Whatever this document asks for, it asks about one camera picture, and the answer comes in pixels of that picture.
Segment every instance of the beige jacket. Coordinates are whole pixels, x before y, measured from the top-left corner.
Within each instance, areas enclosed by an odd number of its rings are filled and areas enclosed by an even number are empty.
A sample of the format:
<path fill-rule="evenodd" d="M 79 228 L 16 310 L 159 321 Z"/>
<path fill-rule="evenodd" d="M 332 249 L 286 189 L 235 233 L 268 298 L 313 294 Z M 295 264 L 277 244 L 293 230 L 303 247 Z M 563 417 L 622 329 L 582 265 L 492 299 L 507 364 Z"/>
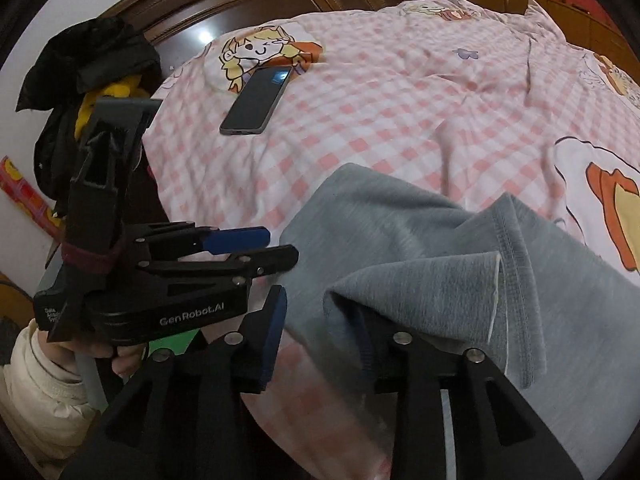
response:
<path fill-rule="evenodd" d="M 40 349 L 34 321 L 20 332 L 11 364 L 0 367 L 0 416 L 30 462 L 47 480 L 82 444 L 95 411 L 79 376 Z"/>

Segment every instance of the bedsheet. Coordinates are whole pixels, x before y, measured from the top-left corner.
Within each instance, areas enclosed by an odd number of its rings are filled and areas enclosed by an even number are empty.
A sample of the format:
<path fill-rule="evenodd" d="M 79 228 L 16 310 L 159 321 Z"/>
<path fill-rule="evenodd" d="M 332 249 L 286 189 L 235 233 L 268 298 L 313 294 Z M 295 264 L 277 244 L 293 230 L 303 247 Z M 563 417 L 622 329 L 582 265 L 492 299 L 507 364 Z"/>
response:
<path fill-rule="evenodd" d="M 296 78 L 267 129 L 221 136 L 236 93 L 270 64 Z M 470 211 L 508 191 L 640 280 L 640 91 L 568 44 L 533 0 L 524 16 L 415 0 L 269 22 L 217 38 L 155 97 L 164 103 L 144 144 L 172 221 L 265 225 L 277 242 L 320 183 L 354 162 Z M 244 402 L 315 478 L 388 478 L 389 457 L 288 333 L 268 389 Z"/>

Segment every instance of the bed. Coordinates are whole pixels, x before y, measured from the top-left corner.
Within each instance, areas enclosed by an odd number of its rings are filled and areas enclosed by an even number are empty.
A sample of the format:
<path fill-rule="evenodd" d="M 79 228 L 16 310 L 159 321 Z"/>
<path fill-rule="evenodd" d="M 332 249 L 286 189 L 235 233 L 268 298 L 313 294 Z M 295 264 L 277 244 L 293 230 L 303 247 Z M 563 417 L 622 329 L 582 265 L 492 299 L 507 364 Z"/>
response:
<path fill-rule="evenodd" d="M 356 162 L 470 210 L 512 192 L 640 284 L 612 198 L 619 186 L 625 207 L 638 205 L 638 140 L 620 132 L 637 131 L 640 92 L 567 44 L 535 2 L 515 16 L 464 0 L 123 0 L 116 14 L 161 54 L 165 103 L 144 142 L 170 220 L 263 224 L 277 238 L 324 178 Z M 265 134 L 222 141 L 220 120 L 255 69 L 247 45 L 287 45 L 295 90 Z M 315 478 L 388 478 L 388 453 L 287 333 L 269 389 L 245 403 Z M 606 472 L 613 457 L 600 456 L 603 480 L 637 477 L 635 425 Z"/>

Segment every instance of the silver screw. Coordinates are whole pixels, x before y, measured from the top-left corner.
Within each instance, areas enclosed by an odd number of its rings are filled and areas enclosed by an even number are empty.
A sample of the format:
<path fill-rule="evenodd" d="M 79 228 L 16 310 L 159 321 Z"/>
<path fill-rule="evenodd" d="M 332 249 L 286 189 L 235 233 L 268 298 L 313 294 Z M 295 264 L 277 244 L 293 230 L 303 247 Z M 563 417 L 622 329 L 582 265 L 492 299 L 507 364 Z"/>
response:
<path fill-rule="evenodd" d="M 399 345 L 408 345 L 414 338 L 408 332 L 396 332 L 394 334 L 394 341 Z"/>
<path fill-rule="evenodd" d="M 172 355 L 174 355 L 174 352 L 170 348 L 159 348 L 151 354 L 151 358 L 156 363 L 164 363 Z"/>
<path fill-rule="evenodd" d="M 228 345 L 239 345 L 242 341 L 244 341 L 244 336 L 239 332 L 229 332 L 225 335 L 225 343 Z"/>
<path fill-rule="evenodd" d="M 481 363 L 484 361 L 484 352 L 478 348 L 470 348 L 466 351 L 466 358 L 472 363 Z"/>

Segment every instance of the smartphone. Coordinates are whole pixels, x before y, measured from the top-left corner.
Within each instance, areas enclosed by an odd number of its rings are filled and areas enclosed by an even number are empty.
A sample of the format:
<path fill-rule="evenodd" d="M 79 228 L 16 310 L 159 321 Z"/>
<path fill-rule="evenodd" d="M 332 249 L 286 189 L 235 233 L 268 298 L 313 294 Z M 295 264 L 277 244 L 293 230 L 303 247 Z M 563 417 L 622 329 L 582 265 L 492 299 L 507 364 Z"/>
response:
<path fill-rule="evenodd" d="M 257 69 L 238 94 L 220 124 L 222 135 L 261 134 L 267 127 L 293 67 L 268 66 Z"/>

